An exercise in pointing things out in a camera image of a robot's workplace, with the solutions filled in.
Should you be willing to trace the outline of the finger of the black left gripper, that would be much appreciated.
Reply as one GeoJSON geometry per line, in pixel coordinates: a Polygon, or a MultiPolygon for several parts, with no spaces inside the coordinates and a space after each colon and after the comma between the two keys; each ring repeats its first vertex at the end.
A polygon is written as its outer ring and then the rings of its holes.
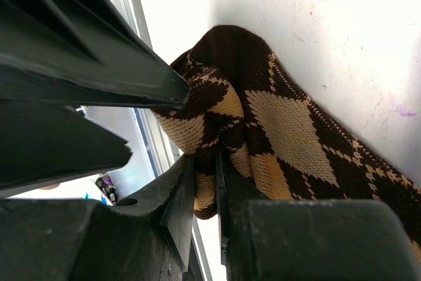
{"type": "Polygon", "coordinates": [[[125,139],[66,107],[1,102],[1,190],[115,170],[131,156],[125,139]]]}
{"type": "Polygon", "coordinates": [[[179,109],[189,90],[110,0],[1,0],[2,99],[179,109]]]}

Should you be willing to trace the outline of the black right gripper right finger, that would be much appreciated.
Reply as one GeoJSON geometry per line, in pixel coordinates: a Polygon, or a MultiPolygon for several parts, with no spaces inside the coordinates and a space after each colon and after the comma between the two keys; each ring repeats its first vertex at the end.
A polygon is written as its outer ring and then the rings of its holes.
{"type": "Polygon", "coordinates": [[[395,213],[372,200],[272,200],[216,156],[228,280],[419,280],[395,213]]]}

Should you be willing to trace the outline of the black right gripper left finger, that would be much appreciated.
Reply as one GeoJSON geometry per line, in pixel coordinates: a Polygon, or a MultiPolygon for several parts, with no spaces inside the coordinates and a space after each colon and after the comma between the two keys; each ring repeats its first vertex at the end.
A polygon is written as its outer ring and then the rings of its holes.
{"type": "Polygon", "coordinates": [[[194,163],[107,206],[94,199],[1,201],[2,280],[181,280],[188,269],[194,163]]]}

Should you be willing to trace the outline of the brown argyle sock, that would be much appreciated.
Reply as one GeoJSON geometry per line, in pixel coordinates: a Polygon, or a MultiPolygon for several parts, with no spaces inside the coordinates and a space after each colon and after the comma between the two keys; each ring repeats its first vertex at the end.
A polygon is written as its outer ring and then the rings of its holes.
{"type": "Polygon", "coordinates": [[[171,67],[190,86],[187,103],[153,114],[195,159],[196,217],[217,212],[216,156],[224,150],[270,199],[388,204],[420,255],[420,188],[313,101],[262,38],[218,25],[171,67]]]}

